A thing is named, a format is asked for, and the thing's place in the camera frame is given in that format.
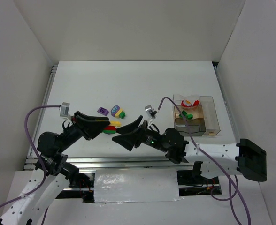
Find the red curved lego brick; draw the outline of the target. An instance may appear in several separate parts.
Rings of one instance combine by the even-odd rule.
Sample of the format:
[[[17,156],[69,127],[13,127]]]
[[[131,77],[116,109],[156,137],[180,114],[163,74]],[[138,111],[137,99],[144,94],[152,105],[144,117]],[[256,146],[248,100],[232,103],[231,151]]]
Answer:
[[[111,125],[105,127],[104,129],[105,130],[110,130],[110,131],[116,131],[116,127],[115,126],[111,126]]]

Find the long yellow lego plate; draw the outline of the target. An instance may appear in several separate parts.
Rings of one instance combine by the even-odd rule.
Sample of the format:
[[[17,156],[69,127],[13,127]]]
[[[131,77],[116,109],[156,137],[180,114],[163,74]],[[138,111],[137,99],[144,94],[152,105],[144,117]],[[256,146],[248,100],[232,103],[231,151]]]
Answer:
[[[109,126],[114,126],[114,127],[120,127],[122,125],[121,122],[117,121],[117,120],[109,120],[109,118],[107,117],[101,117],[101,118],[97,118],[97,121],[108,121],[109,122]]]

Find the green square lego brick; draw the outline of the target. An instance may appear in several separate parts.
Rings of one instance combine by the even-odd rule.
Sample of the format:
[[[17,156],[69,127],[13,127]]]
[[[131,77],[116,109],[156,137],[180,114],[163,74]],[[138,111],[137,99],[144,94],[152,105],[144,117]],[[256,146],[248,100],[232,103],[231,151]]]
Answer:
[[[192,120],[192,119],[193,119],[193,114],[186,114],[186,115],[185,115],[185,118],[186,118],[187,120]]]
[[[179,117],[183,119],[183,118],[186,117],[186,115],[187,115],[187,112],[183,110],[183,111],[179,114]]]

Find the small red lego brick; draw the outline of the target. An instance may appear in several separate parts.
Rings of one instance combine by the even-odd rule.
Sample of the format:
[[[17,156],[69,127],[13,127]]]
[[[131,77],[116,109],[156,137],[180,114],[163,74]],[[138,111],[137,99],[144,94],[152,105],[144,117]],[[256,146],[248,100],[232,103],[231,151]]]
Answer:
[[[200,104],[200,101],[199,100],[196,100],[194,103],[193,103],[193,107],[196,107],[196,106],[199,106],[199,104]]]

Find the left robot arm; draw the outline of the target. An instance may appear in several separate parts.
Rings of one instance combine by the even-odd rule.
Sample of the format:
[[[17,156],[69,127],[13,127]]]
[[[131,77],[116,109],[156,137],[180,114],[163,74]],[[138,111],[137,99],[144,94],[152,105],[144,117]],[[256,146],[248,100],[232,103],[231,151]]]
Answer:
[[[35,169],[20,195],[0,206],[11,205],[0,216],[0,225],[35,225],[64,188],[88,185],[90,178],[68,163],[68,156],[63,152],[81,138],[94,139],[110,122],[107,117],[87,116],[79,111],[69,121],[60,134],[40,135]]]

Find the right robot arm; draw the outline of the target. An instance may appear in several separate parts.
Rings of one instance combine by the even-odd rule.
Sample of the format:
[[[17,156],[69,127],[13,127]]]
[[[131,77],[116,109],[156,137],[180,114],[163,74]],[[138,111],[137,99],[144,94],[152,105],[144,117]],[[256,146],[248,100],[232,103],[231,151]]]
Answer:
[[[228,174],[242,175],[256,182],[267,181],[267,153],[249,139],[232,144],[193,143],[172,127],[163,134],[150,129],[141,116],[116,132],[118,135],[112,141],[128,151],[147,145],[165,153],[176,165],[192,163],[196,176],[211,179]]]

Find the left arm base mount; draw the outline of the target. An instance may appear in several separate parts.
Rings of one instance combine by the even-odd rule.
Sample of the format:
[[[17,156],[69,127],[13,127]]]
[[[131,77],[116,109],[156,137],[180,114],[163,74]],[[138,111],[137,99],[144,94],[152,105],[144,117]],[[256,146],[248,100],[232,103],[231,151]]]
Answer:
[[[77,199],[83,203],[94,203],[95,173],[82,173],[78,183],[70,183],[56,197],[56,199]]]

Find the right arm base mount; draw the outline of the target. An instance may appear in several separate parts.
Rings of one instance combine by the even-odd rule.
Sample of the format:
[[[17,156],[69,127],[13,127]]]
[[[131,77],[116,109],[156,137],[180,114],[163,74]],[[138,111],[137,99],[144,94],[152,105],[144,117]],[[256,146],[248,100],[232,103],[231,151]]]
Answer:
[[[177,171],[179,196],[222,194],[218,177],[208,179],[201,176],[202,164],[203,162],[195,162],[192,170]]]

